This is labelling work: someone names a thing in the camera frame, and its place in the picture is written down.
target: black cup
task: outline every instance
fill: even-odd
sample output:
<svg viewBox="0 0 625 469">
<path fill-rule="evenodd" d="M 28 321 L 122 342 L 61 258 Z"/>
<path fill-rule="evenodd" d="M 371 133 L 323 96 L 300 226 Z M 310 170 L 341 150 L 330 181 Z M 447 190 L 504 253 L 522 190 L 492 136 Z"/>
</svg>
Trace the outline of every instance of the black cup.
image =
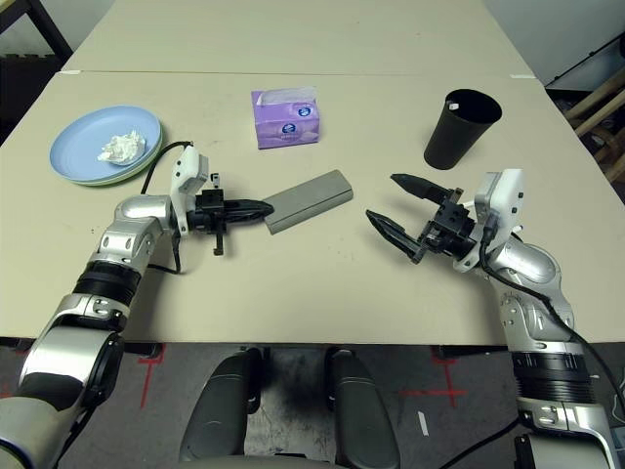
<svg viewBox="0 0 625 469">
<path fill-rule="evenodd" d="M 437 128 L 424 156 L 436 169 L 453 168 L 488 127 L 501 118 L 495 100 L 475 90 L 452 91 L 445 98 Z"/>
</svg>

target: gray rectangular object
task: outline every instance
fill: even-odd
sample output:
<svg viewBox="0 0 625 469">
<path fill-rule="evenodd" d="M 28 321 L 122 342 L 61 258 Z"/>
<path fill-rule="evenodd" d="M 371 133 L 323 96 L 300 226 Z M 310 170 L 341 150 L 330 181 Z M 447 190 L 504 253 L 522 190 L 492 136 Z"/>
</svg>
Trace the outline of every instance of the gray rectangular object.
<svg viewBox="0 0 625 469">
<path fill-rule="evenodd" d="M 341 171 L 335 169 L 266 198 L 265 202 L 273 206 L 273 213 L 265 217 L 265 223 L 275 235 L 353 197 L 352 186 Z"/>
</svg>

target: black cable on floor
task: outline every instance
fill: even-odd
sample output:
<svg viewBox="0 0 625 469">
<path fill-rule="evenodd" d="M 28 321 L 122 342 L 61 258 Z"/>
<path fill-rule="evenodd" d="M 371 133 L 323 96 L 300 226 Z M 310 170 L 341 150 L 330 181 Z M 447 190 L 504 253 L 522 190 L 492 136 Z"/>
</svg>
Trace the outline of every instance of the black cable on floor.
<svg viewBox="0 0 625 469">
<path fill-rule="evenodd" d="M 459 453 L 459 454 L 455 455 L 454 457 L 452 457 L 451 459 L 449 459 L 446 463 L 444 463 L 442 466 L 440 466 L 440 469 L 448 469 L 449 467 L 451 467 L 454 464 L 456 464 L 457 462 L 459 462 L 461 459 L 464 459 L 465 457 L 467 457 L 472 452 L 477 451 L 481 447 L 484 447 L 484 446 L 488 445 L 489 443 L 494 442 L 495 440 L 497 440 L 497 439 L 503 437 L 504 435 L 510 433 L 520 423 L 521 423 L 521 421 L 517 417 L 515 420 L 510 422 L 508 425 L 506 425 L 504 428 L 502 428 L 498 432 L 493 433 L 489 437 L 484 438 L 483 440 L 475 443 L 473 446 L 468 447 L 467 449 L 465 449 L 461 453 Z"/>
</svg>

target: light blue plate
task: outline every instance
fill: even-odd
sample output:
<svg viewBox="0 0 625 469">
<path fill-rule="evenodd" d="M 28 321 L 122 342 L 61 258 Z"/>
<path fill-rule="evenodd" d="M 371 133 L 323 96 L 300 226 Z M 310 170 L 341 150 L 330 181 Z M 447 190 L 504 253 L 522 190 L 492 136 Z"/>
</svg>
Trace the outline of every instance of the light blue plate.
<svg viewBox="0 0 625 469">
<path fill-rule="evenodd" d="M 102 147 L 113 135 L 136 130 L 146 139 L 144 154 L 127 166 L 98 161 Z M 74 120 L 50 148 L 50 164 L 64 178 L 76 183 L 104 182 L 131 173 L 155 151 L 161 138 L 160 123 L 141 107 L 105 107 Z"/>
</svg>

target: table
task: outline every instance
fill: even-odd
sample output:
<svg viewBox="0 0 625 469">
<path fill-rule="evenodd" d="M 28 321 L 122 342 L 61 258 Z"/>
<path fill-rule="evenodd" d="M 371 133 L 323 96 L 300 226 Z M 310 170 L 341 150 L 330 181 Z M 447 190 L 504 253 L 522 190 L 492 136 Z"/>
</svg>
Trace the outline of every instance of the table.
<svg viewBox="0 0 625 469">
<path fill-rule="evenodd" d="M 480 0 L 117 0 L 64 69 L 532 73 Z"/>
<path fill-rule="evenodd" d="M 299 85 L 318 88 L 321 141 L 257 150 L 250 90 Z M 488 93 L 504 117 L 456 168 L 437 171 L 424 162 L 423 148 L 442 97 L 459 87 Z M 471 194 L 485 171 L 506 167 L 526 172 L 522 235 L 559 259 L 579 331 L 591 341 L 622 340 L 620 200 L 536 80 L 458 74 L 57 74 L 1 148 L 0 335 L 41 330 L 71 291 L 116 203 L 139 192 L 143 177 L 83 188 L 48 163 L 65 125 L 123 103 L 158 115 L 167 141 L 194 140 L 210 170 L 222 175 L 227 198 L 264 198 L 335 168 L 354 187 L 354 200 L 280 234 L 264 225 L 234 227 L 222 258 L 212 255 L 212 237 L 185 240 L 186 274 L 146 274 L 129 340 L 503 343 L 488 283 L 456 273 L 443 256 L 412 265 L 375 232 L 364 210 L 416 234 L 435 206 L 403 192 L 391 173 Z M 157 167 L 151 193 L 169 191 L 174 158 Z"/>
</svg>

